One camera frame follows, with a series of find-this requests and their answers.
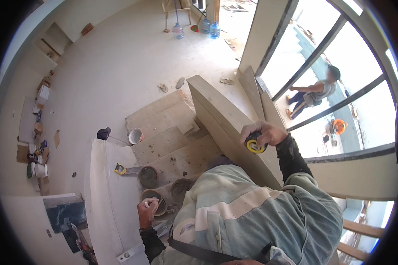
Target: gray shirt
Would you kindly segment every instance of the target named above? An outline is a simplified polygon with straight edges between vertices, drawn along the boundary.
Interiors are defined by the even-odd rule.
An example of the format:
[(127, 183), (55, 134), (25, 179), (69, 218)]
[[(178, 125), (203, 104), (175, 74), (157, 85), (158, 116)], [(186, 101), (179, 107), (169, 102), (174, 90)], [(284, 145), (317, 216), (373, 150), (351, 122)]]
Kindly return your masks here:
[(304, 100), (308, 107), (314, 106), (314, 101), (322, 100), (323, 98), (329, 97), (331, 94), (334, 93), (336, 89), (336, 83), (331, 84), (327, 80), (319, 80), (316, 82), (323, 83), (323, 91), (322, 92), (308, 92), (304, 95)]

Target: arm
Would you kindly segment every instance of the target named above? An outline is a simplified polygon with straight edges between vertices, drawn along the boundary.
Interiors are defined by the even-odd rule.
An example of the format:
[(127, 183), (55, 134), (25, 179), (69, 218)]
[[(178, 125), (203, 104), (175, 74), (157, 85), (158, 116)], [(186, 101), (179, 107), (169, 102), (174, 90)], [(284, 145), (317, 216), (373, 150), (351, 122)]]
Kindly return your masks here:
[(318, 82), (317, 84), (308, 87), (291, 87), (290, 90), (297, 90), (299, 92), (323, 92), (324, 84), (322, 82)]
[(257, 139), (258, 147), (266, 143), (271, 146), (276, 146), (280, 170), (283, 174), (283, 182), (293, 173), (305, 172), (312, 176), (310, 169), (299, 153), (299, 148), (295, 140), (285, 129), (264, 121), (246, 125), (243, 127), (240, 134), (240, 143), (244, 144), (248, 135), (254, 131), (260, 131), (262, 133)]
[(154, 219), (154, 213), (158, 207), (158, 201), (159, 200), (156, 198), (147, 198), (137, 205), (140, 236), (145, 245), (145, 253), (149, 263), (152, 263), (153, 259), (165, 249), (164, 244), (157, 236), (156, 230), (152, 228), (152, 221)]

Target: black arm sleeve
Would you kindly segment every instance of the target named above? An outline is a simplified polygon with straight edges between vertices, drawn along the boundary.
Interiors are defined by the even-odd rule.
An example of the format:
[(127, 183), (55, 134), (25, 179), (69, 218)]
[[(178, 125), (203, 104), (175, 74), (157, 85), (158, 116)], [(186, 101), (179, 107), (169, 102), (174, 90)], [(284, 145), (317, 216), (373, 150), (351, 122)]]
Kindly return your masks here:
[(145, 245), (145, 253), (149, 263), (152, 263), (153, 259), (165, 249), (165, 246), (157, 236), (156, 230), (153, 228), (140, 229), (140, 236)]
[(283, 174), (283, 183), (293, 173), (305, 172), (312, 177), (311, 170), (302, 158), (301, 153), (299, 153), (296, 141), (290, 133), (285, 140), (276, 145), (276, 151), (279, 158), (280, 170)]

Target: blue pants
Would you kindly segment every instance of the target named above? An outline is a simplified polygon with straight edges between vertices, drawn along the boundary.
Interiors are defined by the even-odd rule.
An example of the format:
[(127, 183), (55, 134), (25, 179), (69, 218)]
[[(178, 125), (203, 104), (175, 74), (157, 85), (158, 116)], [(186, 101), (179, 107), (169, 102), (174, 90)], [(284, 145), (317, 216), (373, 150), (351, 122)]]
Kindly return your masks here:
[(300, 104), (304, 102), (304, 95), (305, 92), (298, 92), (295, 94), (295, 96), (293, 96), (291, 99), (289, 99), (289, 105), (297, 102), (295, 105), (295, 108), (293, 108), (294, 112), (296, 110), (296, 112), (291, 116), (292, 119), (295, 119), (305, 108), (306, 108), (306, 104), (303, 105), (302, 107), (300, 107)]

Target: window frame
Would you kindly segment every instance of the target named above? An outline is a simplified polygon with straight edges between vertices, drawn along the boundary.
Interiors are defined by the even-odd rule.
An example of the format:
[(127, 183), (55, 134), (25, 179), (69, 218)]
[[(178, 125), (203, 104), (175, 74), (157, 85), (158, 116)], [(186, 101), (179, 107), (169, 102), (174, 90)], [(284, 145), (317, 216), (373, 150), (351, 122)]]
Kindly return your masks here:
[[(261, 74), (263, 73), (265, 67), (268, 65), (272, 55), (274, 54), (274, 51), (276, 50), (277, 45), (279, 44), (281, 37), (283, 36), (285, 30), (287, 29), (287, 26), (289, 25), (289, 22), (292, 18), (293, 13), (295, 12), (297, 8), (297, 4), (299, 0), (289, 0), (287, 3), (287, 6), (285, 8), (285, 11), (281, 17), (280, 23), (276, 29), (276, 32), (272, 38), (272, 41), (267, 48), (267, 51), (261, 60), (261, 63), (258, 67), (258, 69), (255, 72), (255, 79), (260, 87), (260, 89), (263, 92), (269, 93), (270, 98), (273, 102), (275, 102), (277, 99), (279, 99), (307, 70), (309, 67), (312, 66), (312, 64), (320, 57), (320, 55), (326, 50), (326, 48), (332, 43), (332, 41), (335, 39), (337, 34), (340, 32), (340, 30), (343, 28), (346, 22), (349, 22), (354, 29), (358, 32), (358, 34), (361, 36), (361, 38), (364, 40), (364, 42), (367, 44), (369, 49), (371, 50), (373, 56), (375, 57), (377, 63), (380, 66), (380, 69), (382, 70), (382, 74), (377, 77), (375, 80), (370, 82), (368, 85), (366, 85), (364, 88), (361, 88), (359, 91), (355, 92), (352, 94), (350, 97), (344, 99), (340, 103), (331, 106), (330, 108), (320, 112), (319, 114), (314, 115), (313, 117), (310, 117), (301, 123), (298, 123), (292, 127), (287, 128), (287, 131), (292, 131), (295, 129), (298, 129), (304, 125), (307, 125), (317, 119), (320, 119), (321, 117), (330, 114), (350, 103), (355, 101), (356, 99), (362, 97), (366, 93), (370, 92), (373, 88), (375, 88), (377, 85), (382, 83), (383, 81), (387, 82), (387, 85), (389, 87), (389, 91), (392, 97), (392, 101), (396, 110), (396, 102), (398, 101), (398, 92), (395, 93), (395, 90), (393, 88), (393, 84), (391, 79), (389, 78), (387, 74), (387, 70), (385, 66), (382, 63), (382, 60), (380, 59), (379, 55), (376, 53), (375, 48), (371, 45), (369, 42), (368, 38), (365, 36), (365, 34), (362, 32), (362, 30), (358, 27), (357, 23), (355, 23), (354, 19), (351, 18), (351, 16), (357, 15), (355, 11), (352, 10), (351, 7), (349, 7), (343, 0), (340, 0), (344, 3), (337, 3), (337, 0), (326, 0), (328, 3), (330, 3), (335, 9), (337, 9), (340, 13), (340, 16), (338, 20), (335, 22), (333, 25), (332, 29), (329, 30), (327, 35), (324, 37), (324, 39), (321, 41), (321, 43), (316, 47), (316, 49), (313, 51), (313, 53), (306, 59), (306, 61), (303, 63), (303, 65), (297, 70), (297, 72), (289, 79), (289, 81), (273, 96), (271, 97), (270, 92), (265, 85), (265, 82), (261, 78)], [(369, 157), (375, 157), (375, 156), (382, 156), (390, 153), (395, 152), (394, 148), (395, 143), (390, 143), (390, 144), (385, 144), (381, 145), (375, 148), (369, 148), (369, 149), (364, 149), (356, 152), (350, 152), (350, 153), (345, 153), (345, 154), (338, 154), (338, 155), (333, 155), (333, 156), (321, 156), (321, 157), (311, 157), (305, 159), (305, 161), (308, 164), (312, 163), (326, 163), (326, 162), (340, 162), (340, 161), (348, 161), (348, 160), (356, 160), (356, 159), (362, 159), (362, 158), (369, 158)]]

